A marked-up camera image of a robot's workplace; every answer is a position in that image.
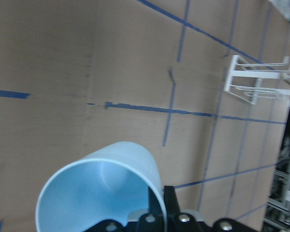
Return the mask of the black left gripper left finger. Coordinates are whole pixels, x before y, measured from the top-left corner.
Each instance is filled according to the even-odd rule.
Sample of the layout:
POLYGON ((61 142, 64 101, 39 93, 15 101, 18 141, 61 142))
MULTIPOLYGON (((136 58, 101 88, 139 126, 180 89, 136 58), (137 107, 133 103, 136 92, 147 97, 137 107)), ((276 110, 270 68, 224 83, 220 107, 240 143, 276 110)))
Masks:
POLYGON ((152 214, 155 218, 159 219, 159 232, 167 231, 167 217, 163 205, 160 204, 159 198, 156 196, 155 192, 151 187, 148 187, 148 213, 152 214))

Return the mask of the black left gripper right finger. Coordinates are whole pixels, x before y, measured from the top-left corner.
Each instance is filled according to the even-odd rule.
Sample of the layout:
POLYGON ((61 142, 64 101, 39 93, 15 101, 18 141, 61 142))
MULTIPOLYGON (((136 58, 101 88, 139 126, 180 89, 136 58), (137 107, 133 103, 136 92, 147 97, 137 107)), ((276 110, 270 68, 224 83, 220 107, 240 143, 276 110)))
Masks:
POLYGON ((182 213, 180 211, 175 188, 173 186, 164 187, 164 203, 167 213, 167 231, 180 232, 182 227, 180 216, 182 213))

